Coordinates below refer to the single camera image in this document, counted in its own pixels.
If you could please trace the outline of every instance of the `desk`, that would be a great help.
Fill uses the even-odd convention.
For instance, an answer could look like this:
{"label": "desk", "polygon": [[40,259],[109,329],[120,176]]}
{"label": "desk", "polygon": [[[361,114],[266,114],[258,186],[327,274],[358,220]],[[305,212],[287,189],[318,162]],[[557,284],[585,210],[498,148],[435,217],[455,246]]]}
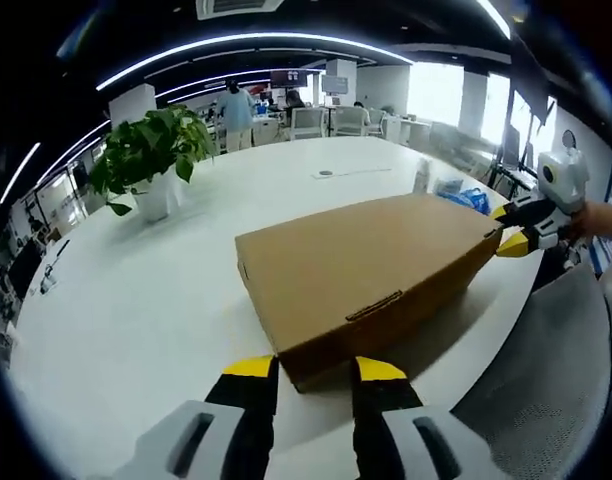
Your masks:
{"label": "desk", "polygon": [[[224,367],[271,352],[239,278],[233,238],[409,193],[420,158],[374,137],[276,143],[197,165],[182,209],[155,225],[136,213],[95,212],[51,250],[71,240],[55,266],[57,285],[22,305],[23,343],[10,376],[32,424],[78,478],[113,472],[142,433],[185,400],[203,400]],[[317,178],[321,170],[334,175]],[[430,177],[463,178],[464,188],[486,191],[493,208],[504,203],[439,160],[431,159]],[[541,252],[491,259],[415,341],[389,352],[421,372],[412,385],[426,404],[452,408],[480,377],[515,324],[540,260]],[[282,371],[274,427],[267,479],[357,478],[344,382],[301,395]]]}

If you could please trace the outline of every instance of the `ceiling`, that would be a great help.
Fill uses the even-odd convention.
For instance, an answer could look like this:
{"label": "ceiling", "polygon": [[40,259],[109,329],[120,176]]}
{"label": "ceiling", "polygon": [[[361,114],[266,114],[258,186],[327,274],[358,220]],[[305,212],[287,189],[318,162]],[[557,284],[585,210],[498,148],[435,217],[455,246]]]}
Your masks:
{"label": "ceiling", "polygon": [[[475,0],[285,0],[273,13],[203,21],[197,19],[193,0],[79,0],[53,8],[35,2],[25,9],[9,2],[0,9],[2,23],[14,27],[0,38],[0,196],[26,153],[42,142],[11,191],[13,200],[75,140],[105,120],[109,100],[144,80],[161,92],[236,71],[300,67],[336,53],[359,56],[360,62],[398,63],[379,53],[321,41],[233,41],[168,56],[96,90],[127,66],[178,45],[234,33],[281,31],[375,46],[449,43],[508,52],[505,37]],[[544,44],[543,25],[525,22],[518,27],[542,65],[576,82],[578,73],[561,48]]]}

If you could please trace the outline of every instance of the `white flower pot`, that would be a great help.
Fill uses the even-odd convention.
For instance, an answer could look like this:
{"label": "white flower pot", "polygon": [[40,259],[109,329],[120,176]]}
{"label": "white flower pot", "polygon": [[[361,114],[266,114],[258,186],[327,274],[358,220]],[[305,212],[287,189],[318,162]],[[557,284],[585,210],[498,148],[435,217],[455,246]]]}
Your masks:
{"label": "white flower pot", "polygon": [[138,192],[133,198],[144,221],[157,222],[179,208],[178,182],[175,170],[169,168],[163,175],[155,174],[152,182],[142,180],[133,185]]}

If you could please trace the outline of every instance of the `box lid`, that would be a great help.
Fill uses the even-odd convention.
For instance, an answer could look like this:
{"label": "box lid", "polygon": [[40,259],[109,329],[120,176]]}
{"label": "box lid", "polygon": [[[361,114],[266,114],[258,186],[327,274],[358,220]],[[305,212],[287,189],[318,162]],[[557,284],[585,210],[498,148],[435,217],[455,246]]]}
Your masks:
{"label": "box lid", "polygon": [[299,218],[235,242],[260,321],[282,352],[415,288],[498,227],[447,200],[403,195]]}

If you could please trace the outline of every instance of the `potted plant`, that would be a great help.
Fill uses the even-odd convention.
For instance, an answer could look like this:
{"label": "potted plant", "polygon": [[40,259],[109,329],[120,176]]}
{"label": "potted plant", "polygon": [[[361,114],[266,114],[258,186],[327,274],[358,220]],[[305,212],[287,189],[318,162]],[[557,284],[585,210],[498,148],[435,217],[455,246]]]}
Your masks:
{"label": "potted plant", "polygon": [[214,153],[206,125],[186,106],[151,110],[133,123],[123,122],[106,136],[106,150],[90,174],[93,189],[119,215],[131,207],[110,195],[131,193],[140,213],[154,222],[169,214],[172,167],[190,183],[193,164]]}

